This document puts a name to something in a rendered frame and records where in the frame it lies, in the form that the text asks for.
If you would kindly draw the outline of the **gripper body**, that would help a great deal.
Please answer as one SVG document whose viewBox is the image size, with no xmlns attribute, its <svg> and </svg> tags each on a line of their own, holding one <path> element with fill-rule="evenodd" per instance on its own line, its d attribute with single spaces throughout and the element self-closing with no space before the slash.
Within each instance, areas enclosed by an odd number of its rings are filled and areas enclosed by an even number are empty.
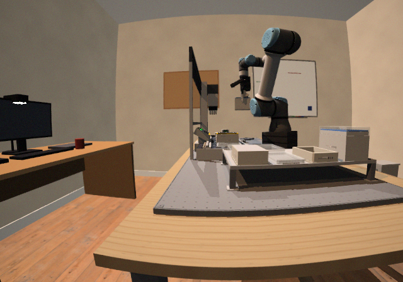
<svg viewBox="0 0 403 282">
<path fill-rule="evenodd" d="M 250 76 L 240 76 L 240 79 L 243 78 L 243 82 L 240 83 L 243 86 L 243 90 L 250 91 L 251 90 L 251 79 Z M 245 80 L 246 79 L 246 80 Z M 248 86 L 247 86 L 248 85 Z"/>
</svg>

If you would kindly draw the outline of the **yellow tip rack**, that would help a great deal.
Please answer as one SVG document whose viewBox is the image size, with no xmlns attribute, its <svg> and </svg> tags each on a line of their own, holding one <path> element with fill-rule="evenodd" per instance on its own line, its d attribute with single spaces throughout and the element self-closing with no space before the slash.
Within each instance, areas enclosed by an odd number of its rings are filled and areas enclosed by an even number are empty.
<svg viewBox="0 0 403 282">
<path fill-rule="evenodd" d="M 218 132 L 216 133 L 217 143 L 239 142 L 239 134 L 236 132 Z"/>
</svg>

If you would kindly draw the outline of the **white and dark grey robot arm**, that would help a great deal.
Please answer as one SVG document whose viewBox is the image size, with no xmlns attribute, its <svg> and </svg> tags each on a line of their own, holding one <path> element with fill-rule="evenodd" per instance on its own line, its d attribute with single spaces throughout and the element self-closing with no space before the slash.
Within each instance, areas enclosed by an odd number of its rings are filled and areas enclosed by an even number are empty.
<svg viewBox="0 0 403 282">
<path fill-rule="evenodd" d="M 300 35 L 295 31 L 269 28 L 263 35 L 264 57 L 248 55 L 239 59 L 239 77 L 248 76 L 248 67 L 263 67 L 259 92 L 250 101 L 254 116 L 270 116 L 269 132 L 291 132 L 288 121 L 288 102 L 286 98 L 272 97 L 280 59 L 295 53 L 301 45 Z"/>
</svg>

